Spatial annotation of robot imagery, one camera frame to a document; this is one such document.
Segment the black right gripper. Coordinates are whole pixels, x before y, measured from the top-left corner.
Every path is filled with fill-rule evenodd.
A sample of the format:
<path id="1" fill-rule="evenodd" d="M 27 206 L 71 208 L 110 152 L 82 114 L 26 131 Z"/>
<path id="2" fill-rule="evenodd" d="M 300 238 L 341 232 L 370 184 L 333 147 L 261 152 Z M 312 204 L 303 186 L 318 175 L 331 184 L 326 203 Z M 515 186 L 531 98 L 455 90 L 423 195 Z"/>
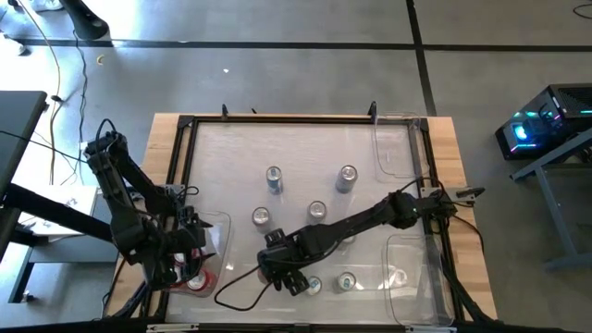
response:
<path id="1" fill-rule="evenodd" d="M 286 236 L 282 228 L 264 235 L 265 248 L 258 252 L 261 274 L 277 291 L 283 287 L 291 296 L 305 292 L 310 284 L 301 269 L 320 259 L 320 253 L 310 254 L 297 236 Z"/>

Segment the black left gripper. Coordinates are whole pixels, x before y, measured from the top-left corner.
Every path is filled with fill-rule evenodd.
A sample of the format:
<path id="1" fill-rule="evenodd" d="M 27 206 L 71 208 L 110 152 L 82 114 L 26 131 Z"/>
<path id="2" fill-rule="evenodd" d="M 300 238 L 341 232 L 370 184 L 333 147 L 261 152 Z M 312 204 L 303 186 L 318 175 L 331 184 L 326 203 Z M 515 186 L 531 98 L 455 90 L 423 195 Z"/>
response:
<path id="1" fill-rule="evenodd" d="M 147 213 L 145 222 L 145 281 L 152 290 L 173 288 L 194 278 L 205 261 L 204 222 L 192 206 L 182 206 L 173 216 L 179 224 L 165 230 L 167 216 Z"/>

